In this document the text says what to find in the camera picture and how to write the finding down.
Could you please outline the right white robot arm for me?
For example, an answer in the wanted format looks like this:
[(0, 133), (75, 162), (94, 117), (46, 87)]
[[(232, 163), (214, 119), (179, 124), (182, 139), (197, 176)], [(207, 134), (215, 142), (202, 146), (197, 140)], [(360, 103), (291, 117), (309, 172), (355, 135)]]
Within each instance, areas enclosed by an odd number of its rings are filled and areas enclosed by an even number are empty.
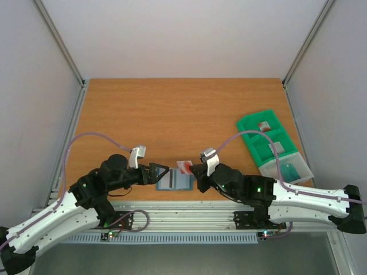
[(324, 223), (350, 234), (365, 234), (366, 223), (357, 186), (321, 190), (260, 176), (218, 164), (208, 173), (206, 164), (189, 167), (200, 192), (215, 189), (227, 199), (251, 207), (235, 211), (236, 229), (286, 229), (292, 222)]

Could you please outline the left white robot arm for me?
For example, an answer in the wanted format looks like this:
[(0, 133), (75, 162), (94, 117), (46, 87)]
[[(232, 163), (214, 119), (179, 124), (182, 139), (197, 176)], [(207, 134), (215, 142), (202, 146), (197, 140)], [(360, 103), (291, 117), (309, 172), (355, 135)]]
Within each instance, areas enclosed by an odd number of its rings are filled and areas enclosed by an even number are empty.
[(111, 227), (116, 212), (109, 192), (156, 184), (168, 172), (167, 166), (156, 163), (129, 167), (125, 156), (111, 155), (38, 214), (17, 226), (1, 228), (1, 271), (21, 273), (38, 255), (68, 237), (98, 226)]

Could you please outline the blue card holder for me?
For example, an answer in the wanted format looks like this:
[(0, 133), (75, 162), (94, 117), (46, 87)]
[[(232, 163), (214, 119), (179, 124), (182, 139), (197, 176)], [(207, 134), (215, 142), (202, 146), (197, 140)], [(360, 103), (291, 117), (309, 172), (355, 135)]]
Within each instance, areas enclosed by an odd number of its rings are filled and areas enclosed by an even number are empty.
[(178, 168), (171, 168), (156, 184), (157, 191), (192, 191), (194, 176), (182, 174)]

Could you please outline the teal card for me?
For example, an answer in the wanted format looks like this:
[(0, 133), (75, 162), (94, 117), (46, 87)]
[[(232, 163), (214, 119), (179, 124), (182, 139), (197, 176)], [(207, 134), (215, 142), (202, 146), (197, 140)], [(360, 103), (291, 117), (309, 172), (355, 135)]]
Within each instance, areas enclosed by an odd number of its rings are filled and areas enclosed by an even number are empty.
[(300, 179), (300, 176), (292, 163), (285, 163), (280, 166), (283, 180), (287, 183)]

